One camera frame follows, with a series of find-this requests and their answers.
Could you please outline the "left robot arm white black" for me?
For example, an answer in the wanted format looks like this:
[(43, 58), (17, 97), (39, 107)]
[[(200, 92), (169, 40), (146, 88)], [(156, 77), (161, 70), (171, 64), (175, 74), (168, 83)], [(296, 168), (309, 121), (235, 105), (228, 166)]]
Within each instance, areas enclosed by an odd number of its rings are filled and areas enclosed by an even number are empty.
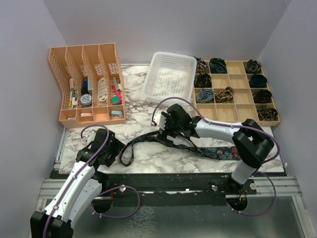
[(77, 152), (73, 168), (52, 201), (30, 219), (33, 238), (70, 238), (80, 216), (97, 195), (109, 191), (109, 183), (97, 175), (101, 165), (110, 167), (124, 147), (105, 126)]

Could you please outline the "navy floral tie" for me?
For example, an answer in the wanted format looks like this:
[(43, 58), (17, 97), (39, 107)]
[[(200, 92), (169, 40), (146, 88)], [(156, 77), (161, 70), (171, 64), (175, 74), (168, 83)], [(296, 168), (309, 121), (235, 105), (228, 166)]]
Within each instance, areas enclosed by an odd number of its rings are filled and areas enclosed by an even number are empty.
[[(194, 144), (194, 142), (189, 137), (186, 137), (185, 135), (183, 135), (181, 133), (178, 134), (177, 136), (180, 136), (181, 138), (189, 141), (192, 144), (192, 146), (187, 146), (184, 144), (176, 145), (176, 144), (174, 144), (173, 141), (168, 140), (167, 138), (163, 138), (161, 136), (160, 132), (157, 130), (157, 131), (142, 134), (142, 135), (132, 139), (131, 141), (129, 141), (122, 148), (122, 150), (119, 152), (119, 155), (118, 155), (119, 161), (125, 167), (130, 166), (134, 161), (134, 148), (133, 147), (136, 143), (141, 143), (141, 142), (155, 142), (155, 143), (159, 143), (161, 145), (164, 145), (165, 147), (184, 150), (184, 151), (187, 151), (195, 156), (213, 159), (213, 160), (219, 160), (219, 161), (226, 161), (226, 160), (239, 161), (239, 160), (241, 160), (240, 155), (238, 153), (238, 150), (236, 149), (235, 146), (232, 146), (232, 147), (198, 147), (197, 145)], [(128, 147), (131, 147), (131, 158), (127, 162), (124, 162), (122, 160), (122, 157), (123, 157), (125, 150)]]

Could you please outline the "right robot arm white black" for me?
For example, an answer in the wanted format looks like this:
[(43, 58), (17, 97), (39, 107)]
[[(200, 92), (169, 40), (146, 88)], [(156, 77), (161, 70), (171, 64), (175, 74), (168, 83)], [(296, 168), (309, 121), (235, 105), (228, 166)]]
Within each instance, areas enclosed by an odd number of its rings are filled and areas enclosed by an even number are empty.
[(228, 123), (203, 116), (191, 117), (179, 104), (170, 106), (166, 112), (153, 113), (151, 122), (171, 137), (182, 133), (187, 137), (214, 138), (233, 143), (241, 159), (227, 182), (228, 190), (234, 194), (245, 189), (246, 181), (261, 167), (274, 147), (270, 135), (252, 119)]

